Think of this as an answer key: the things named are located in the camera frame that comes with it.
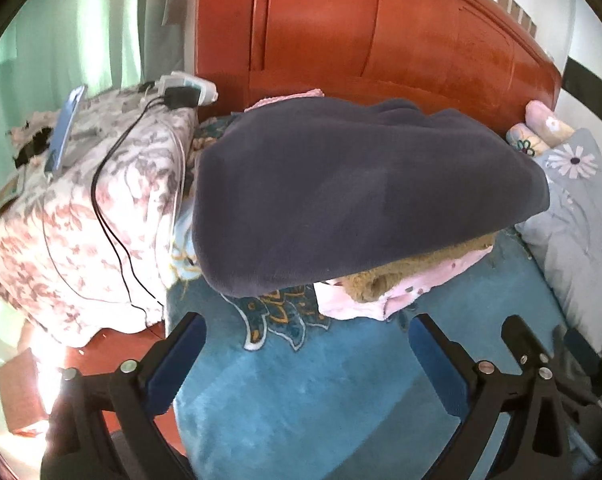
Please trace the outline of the dark navy white jacket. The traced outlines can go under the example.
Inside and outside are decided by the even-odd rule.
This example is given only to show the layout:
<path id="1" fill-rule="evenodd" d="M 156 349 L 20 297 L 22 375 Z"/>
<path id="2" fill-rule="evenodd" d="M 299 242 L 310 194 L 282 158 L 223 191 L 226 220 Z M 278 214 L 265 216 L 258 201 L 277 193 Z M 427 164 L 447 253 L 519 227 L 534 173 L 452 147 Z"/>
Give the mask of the dark navy white jacket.
<path id="1" fill-rule="evenodd" d="M 458 110 L 284 100 L 236 115 L 197 160 L 193 243 L 232 297 L 341 278 L 509 228 L 544 171 Z"/>

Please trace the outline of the cardboard box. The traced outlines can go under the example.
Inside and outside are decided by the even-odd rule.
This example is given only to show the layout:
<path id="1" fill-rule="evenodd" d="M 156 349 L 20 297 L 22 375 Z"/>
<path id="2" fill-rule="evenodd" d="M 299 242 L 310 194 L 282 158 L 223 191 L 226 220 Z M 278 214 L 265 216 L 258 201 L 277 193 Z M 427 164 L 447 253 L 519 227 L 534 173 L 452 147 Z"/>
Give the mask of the cardboard box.
<path id="1" fill-rule="evenodd" d="M 58 370 L 28 348 L 0 366 L 0 399 L 7 430 L 18 437 L 45 434 L 58 393 Z"/>

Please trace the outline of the grey daisy print quilt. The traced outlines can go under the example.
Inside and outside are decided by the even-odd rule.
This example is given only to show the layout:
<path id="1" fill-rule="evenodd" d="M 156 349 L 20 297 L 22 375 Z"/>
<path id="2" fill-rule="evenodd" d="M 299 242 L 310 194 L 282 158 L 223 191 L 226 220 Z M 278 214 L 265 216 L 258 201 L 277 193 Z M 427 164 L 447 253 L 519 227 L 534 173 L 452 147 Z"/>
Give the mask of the grey daisy print quilt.
<path id="1" fill-rule="evenodd" d="M 602 350 L 602 155 L 593 135 L 576 130 L 534 162 L 545 171 L 546 211 L 517 224 L 566 322 Z"/>

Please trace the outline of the teal floral blanket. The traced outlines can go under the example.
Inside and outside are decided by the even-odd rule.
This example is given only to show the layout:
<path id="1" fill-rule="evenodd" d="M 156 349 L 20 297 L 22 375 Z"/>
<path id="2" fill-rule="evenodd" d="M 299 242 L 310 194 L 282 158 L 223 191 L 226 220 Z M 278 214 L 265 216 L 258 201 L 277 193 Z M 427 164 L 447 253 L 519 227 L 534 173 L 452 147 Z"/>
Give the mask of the teal floral blanket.
<path id="1" fill-rule="evenodd" d="M 202 479 L 417 479 L 454 429 L 408 344 L 419 312 L 474 356 L 514 360 L 502 321 L 547 338 L 559 304 L 517 230 L 450 281 L 383 320 L 333 318 L 318 284 L 232 297 L 212 288 L 193 243 L 195 191 L 176 225 L 171 323 L 208 326 L 177 395 L 179 434 Z"/>

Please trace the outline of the floral covered bedside table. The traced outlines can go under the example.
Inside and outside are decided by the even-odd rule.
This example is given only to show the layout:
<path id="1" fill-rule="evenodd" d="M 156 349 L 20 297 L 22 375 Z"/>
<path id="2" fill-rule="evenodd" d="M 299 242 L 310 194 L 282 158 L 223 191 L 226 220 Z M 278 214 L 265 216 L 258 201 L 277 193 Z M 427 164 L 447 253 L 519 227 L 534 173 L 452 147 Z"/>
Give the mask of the floral covered bedside table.
<path id="1" fill-rule="evenodd" d="M 62 344 L 103 328 L 161 321 L 176 280 L 171 249 L 194 110 L 168 110 L 136 88 L 85 101 L 54 179 L 32 162 L 0 217 L 0 297 Z"/>

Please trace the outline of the olive fleece folded garment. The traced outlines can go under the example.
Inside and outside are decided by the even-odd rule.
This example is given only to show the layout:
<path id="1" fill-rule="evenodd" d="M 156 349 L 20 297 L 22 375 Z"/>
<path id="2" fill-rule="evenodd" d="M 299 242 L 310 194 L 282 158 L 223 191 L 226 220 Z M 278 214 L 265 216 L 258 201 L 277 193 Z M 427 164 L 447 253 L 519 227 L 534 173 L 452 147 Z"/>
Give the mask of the olive fleece folded garment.
<path id="1" fill-rule="evenodd" d="M 344 276 L 338 278 L 337 282 L 357 302 L 376 301 L 404 278 L 412 278 L 418 273 L 431 271 L 442 263 L 452 262 L 461 257 L 472 256 L 476 252 L 490 249 L 495 240 L 496 234 L 488 233 L 434 252 L 412 256 L 387 263 L 384 266 L 377 266 L 371 270 Z"/>

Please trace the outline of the pink folded garment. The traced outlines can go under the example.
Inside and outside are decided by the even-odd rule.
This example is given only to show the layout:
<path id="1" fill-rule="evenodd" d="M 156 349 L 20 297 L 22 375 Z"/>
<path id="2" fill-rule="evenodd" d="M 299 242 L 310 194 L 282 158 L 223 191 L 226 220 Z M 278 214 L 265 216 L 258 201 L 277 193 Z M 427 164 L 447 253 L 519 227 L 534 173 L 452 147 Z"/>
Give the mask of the pink folded garment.
<path id="1" fill-rule="evenodd" d="M 457 110 L 427 115 L 402 100 L 360 106 L 307 92 L 254 104 L 238 130 L 249 184 L 242 295 L 314 283 L 333 318 L 383 320 L 493 247 L 404 278 L 376 301 L 357 302 L 337 282 L 495 233 L 460 234 L 435 210 L 453 203 L 444 184 L 474 157 L 470 142 L 491 136 Z"/>

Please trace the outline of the pink floral pillow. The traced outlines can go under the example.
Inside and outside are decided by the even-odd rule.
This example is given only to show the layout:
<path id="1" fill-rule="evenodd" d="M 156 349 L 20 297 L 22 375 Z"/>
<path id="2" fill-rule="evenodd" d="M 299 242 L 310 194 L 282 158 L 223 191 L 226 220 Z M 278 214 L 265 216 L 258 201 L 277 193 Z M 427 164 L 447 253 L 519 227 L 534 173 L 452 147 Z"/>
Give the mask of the pink floral pillow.
<path id="1" fill-rule="evenodd" d="M 512 126 L 506 141 L 517 151 L 540 156 L 568 140 L 574 129 L 556 117 L 544 103 L 533 100 L 525 105 L 524 122 Z"/>

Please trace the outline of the blue smartphone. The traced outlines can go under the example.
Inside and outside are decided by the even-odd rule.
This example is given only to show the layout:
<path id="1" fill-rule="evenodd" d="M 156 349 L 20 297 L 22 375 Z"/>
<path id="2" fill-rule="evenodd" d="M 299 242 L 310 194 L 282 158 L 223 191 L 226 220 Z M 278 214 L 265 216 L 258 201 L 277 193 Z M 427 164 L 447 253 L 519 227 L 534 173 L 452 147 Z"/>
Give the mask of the blue smartphone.
<path id="1" fill-rule="evenodd" d="M 88 86 L 81 84 L 70 91 L 68 98 L 59 110 L 56 125 L 48 145 L 47 159 L 44 165 L 46 177 L 54 177 L 62 166 L 70 131 L 74 125 L 78 109 Z"/>

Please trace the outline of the black charger plug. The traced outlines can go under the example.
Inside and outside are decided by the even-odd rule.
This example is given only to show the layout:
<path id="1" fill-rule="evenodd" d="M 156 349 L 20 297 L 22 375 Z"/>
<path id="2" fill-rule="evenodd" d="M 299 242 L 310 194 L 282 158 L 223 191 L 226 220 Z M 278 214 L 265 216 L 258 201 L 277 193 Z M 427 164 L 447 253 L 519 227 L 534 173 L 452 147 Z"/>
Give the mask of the black charger plug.
<path id="1" fill-rule="evenodd" d="M 197 108 L 200 91 L 195 87 L 169 87 L 164 90 L 163 104 L 169 110 L 179 108 Z"/>

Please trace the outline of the red wooden headboard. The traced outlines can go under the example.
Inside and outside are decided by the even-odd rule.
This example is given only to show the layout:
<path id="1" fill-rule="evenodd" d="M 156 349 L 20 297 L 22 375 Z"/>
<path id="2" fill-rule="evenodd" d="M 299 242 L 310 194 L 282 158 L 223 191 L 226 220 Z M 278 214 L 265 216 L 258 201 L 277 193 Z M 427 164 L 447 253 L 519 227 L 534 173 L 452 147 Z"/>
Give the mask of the red wooden headboard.
<path id="1" fill-rule="evenodd" d="M 197 0 L 195 70 L 216 84 L 219 114 L 319 89 L 456 108 L 497 133 L 533 100 L 554 106 L 561 87 L 494 0 Z"/>

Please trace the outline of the white power strip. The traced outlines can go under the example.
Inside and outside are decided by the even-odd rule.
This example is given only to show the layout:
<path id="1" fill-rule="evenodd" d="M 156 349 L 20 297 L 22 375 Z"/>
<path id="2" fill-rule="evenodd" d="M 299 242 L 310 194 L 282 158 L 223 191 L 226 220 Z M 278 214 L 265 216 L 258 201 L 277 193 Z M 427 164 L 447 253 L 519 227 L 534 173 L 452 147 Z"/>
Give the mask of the white power strip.
<path id="1" fill-rule="evenodd" d="M 219 99 L 219 92 L 212 81 L 184 72 L 161 76 L 158 91 L 169 110 L 208 106 Z"/>

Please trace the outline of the green curtain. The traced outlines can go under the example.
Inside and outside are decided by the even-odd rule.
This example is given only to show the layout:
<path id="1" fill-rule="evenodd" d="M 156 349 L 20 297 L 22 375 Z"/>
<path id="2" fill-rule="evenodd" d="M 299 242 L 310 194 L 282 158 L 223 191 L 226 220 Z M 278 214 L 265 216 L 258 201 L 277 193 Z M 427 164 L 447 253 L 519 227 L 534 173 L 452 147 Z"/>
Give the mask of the green curtain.
<path id="1" fill-rule="evenodd" d="M 0 185 L 14 171 L 8 130 L 88 95 L 184 70 L 188 0 L 28 0 L 0 37 Z"/>

